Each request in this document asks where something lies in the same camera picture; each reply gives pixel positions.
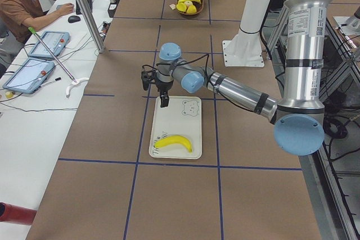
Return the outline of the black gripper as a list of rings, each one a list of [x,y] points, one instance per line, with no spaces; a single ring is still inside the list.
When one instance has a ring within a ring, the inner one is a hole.
[[[160,107],[165,108],[169,106],[168,91],[173,86],[173,78],[169,73],[170,65],[158,64],[155,78],[155,85],[160,93]]]

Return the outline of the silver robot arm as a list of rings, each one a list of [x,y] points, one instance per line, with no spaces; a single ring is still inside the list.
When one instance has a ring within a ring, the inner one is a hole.
[[[274,125],[274,138],[284,151],[297,156],[316,152],[325,136],[325,108],[319,93],[326,13],[331,1],[283,0],[289,14],[280,100],[209,67],[194,67],[182,58],[179,45],[165,43],[151,77],[160,94],[161,107],[168,105],[168,91],[174,81],[189,93],[204,87],[246,111],[266,117]]]

